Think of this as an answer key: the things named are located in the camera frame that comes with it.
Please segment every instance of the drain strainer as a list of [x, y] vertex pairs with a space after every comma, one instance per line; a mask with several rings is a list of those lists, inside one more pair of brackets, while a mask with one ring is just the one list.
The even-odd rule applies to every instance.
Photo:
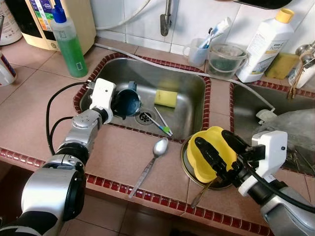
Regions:
[[145, 109], [145, 110], [141, 110], [139, 115], [136, 116], [136, 121], [142, 125], [152, 124], [153, 122], [144, 113], [148, 114], [148, 116], [150, 116], [152, 119], [156, 119], [156, 116], [154, 115], [152, 111]]

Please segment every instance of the white bottle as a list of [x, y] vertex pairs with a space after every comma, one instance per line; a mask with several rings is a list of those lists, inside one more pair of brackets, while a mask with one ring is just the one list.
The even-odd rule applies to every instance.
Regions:
[[281, 48], [294, 34], [294, 29], [289, 24], [293, 15], [293, 11], [282, 8], [274, 19], [260, 23], [247, 48], [248, 62], [236, 72], [236, 76], [243, 83], [259, 80]]
[[[293, 68], [289, 73], [287, 79], [290, 85], [294, 84], [300, 66], [301, 64], [299, 63], [298, 66], [296, 68]], [[301, 87], [304, 86], [304, 84], [306, 84], [311, 79], [315, 80], [315, 65], [312, 65], [310, 68], [303, 68], [302, 74], [300, 76], [299, 81], [297, 82], [296, 88], [300, 89]]]
[[16, 72], [0, 51], [0, 87], [13, 83], [16, 78]]
[[4, 16], [0, 45], [18, 41], [22, 37], [22, 33], [4, 0], [0, 0], [0, 16]]

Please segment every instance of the plate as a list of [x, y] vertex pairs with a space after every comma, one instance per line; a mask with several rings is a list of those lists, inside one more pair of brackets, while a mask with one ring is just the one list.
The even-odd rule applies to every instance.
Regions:
[[[193, 171], [193, 167], [191, 166], [191, 164], [189, 163], [188, 161], [188, 158], [187, 158], [187, 146], [188, 146], [188, 141], [189, 139], [191, 138], [191, 136], [189, 138], [187, 138], [183, 145], [182, 145], [182, 150], [181, 150], [181, 161], [182, 161], [182, 167], [186, 173], [186, 175], [188, 175], [188, 177], [194, 181], [196, 184], [204, 187], [207, 183], [203, 183], [201, 181], [199, 181], [195, 174], [194, 174], [194, 171]], [[232, 184], [228, 184], [228, 185], [224, 185], [224, 184], [221, 184], [218, 180], [218, 178], [214, 179], [212, 181], [212, 183], [210, 184], [209, 186], [209, 189], [212, 189], [212, 190], [222, 190], [222, 189], [226, 189], [228, 187], [230, 187]]]

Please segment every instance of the yellow plastic container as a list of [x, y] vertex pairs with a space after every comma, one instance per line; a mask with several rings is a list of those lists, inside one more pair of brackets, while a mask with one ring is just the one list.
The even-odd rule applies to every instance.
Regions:
[[217, 175], [209, 163], [202, 156], [200, 150], [195, 144], [195, 138], [201, 137], [209, 142], [218, 152], [220, 157], [226, 162], [226, 170], [232, 169], [232, 163], [236, 161], [236, 153], [229, 147], [222, 137], [222, 128], [212, 126], [208, 130], [195, 133], [188, 142], [187, 158], [197, 179], [203, 183], [209, 183]]

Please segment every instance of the blue cup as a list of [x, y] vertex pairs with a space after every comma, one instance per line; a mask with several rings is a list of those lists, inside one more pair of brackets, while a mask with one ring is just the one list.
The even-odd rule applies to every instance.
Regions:
[[117, 93], [112, 104], [114, 115], [125, 119], [136, 115], [140, 111], [141, 97], [136, 91], [137, 83], [129, 81], [128, 88]]

